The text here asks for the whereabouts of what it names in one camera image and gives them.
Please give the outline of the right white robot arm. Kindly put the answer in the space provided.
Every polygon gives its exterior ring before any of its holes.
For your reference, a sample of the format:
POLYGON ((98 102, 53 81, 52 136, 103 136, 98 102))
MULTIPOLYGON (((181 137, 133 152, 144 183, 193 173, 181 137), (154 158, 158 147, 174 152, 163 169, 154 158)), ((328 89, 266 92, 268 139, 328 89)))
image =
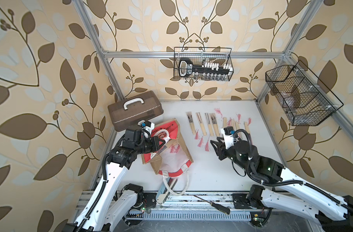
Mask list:
POLYGON ((279 209, 321 226, 325 232, 353 232, 353 197, 331 194, 302 179, 283 164, 258 154, 244 129, 222 129, 211 140, 219 160, 229 159, 254 181, 246 197, 237 200, 252 209, 279 209))

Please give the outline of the folding fan pink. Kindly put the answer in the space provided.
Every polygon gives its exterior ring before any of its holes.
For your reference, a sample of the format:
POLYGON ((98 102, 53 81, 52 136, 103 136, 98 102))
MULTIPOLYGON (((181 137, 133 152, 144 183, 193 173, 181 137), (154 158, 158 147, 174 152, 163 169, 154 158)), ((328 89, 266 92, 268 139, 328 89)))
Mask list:
POLYGON ((221 116, 223 121, 223 128, 227 127, 227 118, 223 116, 223 113, 221 112, 221 110, 219 108, 215 108, 214 110, 219 116, 221 116))
POLYGON ((237 121, 235 122, 236 129, 240 129, 241 114, 237 114, 237 121))

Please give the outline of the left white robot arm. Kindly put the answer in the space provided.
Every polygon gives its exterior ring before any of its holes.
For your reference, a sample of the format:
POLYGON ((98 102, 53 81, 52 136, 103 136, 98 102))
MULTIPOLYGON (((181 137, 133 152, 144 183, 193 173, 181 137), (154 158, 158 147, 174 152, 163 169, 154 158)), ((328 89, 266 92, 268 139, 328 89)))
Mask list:
POLYGON ((140 121, 125 130, 115 147, 102 161, 102 177, 89 202, 74 223, 67 223, 64 232, 112 232, 125 214, 142 206, 143 187, 129 184, 122 195, 113 198, 121 180, 140 154, 159 151, 165 140, 151 136, 154 123, 140 121))

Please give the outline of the folding fan black print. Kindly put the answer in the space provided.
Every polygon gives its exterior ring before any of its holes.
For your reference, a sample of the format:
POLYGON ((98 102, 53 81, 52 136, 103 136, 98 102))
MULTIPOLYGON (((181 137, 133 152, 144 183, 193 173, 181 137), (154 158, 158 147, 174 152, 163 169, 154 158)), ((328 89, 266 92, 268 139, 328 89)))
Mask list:
POLYGON ((198 130, 195 129, 192 112, 186 112, 186 115, 188 117, 189 125, 191 128, 192 134, 194 135, 194 139, 198 140, 199 139, 198 130))

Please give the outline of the folding fan plain wood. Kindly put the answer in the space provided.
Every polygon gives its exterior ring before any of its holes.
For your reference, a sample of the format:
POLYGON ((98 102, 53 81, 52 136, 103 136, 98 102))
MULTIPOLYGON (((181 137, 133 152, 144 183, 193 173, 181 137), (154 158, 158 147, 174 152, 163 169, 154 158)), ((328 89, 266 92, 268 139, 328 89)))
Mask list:
POLYGON ((204 146, 204 137, 207 136, 207 132, 206 132, 206 129, 205 129, 205 126, 204 126, 204 122, 203 122, 201 113, 200 112, 196 112, 196 116, 197 116, 197 120, 199 122, 199 125, 200 125, 200 128, 201 128, 201 132, 202 132, 201 139, 199 141, 198 147, 202 148, 204 146))

